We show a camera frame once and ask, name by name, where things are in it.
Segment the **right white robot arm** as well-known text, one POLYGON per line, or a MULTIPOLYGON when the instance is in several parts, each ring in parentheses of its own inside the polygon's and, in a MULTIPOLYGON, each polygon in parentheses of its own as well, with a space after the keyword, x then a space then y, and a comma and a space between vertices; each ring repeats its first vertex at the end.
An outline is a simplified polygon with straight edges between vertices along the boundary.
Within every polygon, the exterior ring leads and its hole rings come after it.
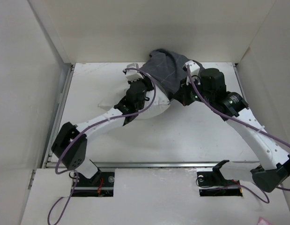
POLYGON ((278 188, 290 176, 290 154, 278 145, 282 140, 267 133, 256 120, 245 99, 227 91, 224 74, 217 68, 184 67, 178 75, 173 98, 184 106, 202 102, 231 126, 258 158, 257 163, 222 160, 212 169, 197 173, 201 186, 227 187, 244 180, 267 193, 278 188))

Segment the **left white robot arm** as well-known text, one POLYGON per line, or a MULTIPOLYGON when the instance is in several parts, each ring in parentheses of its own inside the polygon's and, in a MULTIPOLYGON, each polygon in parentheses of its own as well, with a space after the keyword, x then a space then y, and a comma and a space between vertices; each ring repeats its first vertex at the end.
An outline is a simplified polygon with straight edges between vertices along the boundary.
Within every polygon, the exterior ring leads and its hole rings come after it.
POLYGON ((155 97, 147 97, 148 92, 156 93, 152 79, 145 77, 129 82, 126 95, 108 112, 87 122, 73 125, 63 124, 51 150, 67 171, 76 171, 90 186, 96 185, 101 177, 100 169, 86 158, 87 145, 98 136, 112 129, 123 127, 132 122, 140 113, 152 105, 155 97))

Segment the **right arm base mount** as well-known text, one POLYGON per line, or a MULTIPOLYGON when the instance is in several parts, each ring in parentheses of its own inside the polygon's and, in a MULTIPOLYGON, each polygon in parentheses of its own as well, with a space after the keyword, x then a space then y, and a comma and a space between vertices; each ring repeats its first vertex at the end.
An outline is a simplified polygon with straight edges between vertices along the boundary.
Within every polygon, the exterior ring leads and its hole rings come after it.
POLYGON ((239 180, 227 180, 220 172, 228 162, 229 160, 223 160, 213 167, 196 170, 195 182, 199 187, 200 197, 243 196, 239 180))

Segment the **dark grey checked pillowcase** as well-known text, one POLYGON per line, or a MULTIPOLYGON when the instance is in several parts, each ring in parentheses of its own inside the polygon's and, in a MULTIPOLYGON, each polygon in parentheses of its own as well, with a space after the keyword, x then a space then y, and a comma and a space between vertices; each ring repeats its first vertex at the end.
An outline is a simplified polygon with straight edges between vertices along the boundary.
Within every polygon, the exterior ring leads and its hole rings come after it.
POLYGON ((187 78, 184 65, 190 59, 166 49, 155 49, 150 52, 149 60, 141 67, 141 71, 153 77, 159 89, 169 100, 183 100, 179 93, 180 81, 187 78))

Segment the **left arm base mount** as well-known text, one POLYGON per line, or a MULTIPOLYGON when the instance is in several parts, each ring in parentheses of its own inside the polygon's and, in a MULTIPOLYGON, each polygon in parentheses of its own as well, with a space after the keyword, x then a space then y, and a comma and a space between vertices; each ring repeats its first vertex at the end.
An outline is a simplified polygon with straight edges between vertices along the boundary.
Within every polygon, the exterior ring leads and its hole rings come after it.
POLYGON ((73 180, 71 189, 74 189, 72 197, 113 197, 115 172, 101 172, 100 178, 95 183, 90 182, 82 174, 78 173, 78 183, 76 173, 70 172, 69 178, 73 180))

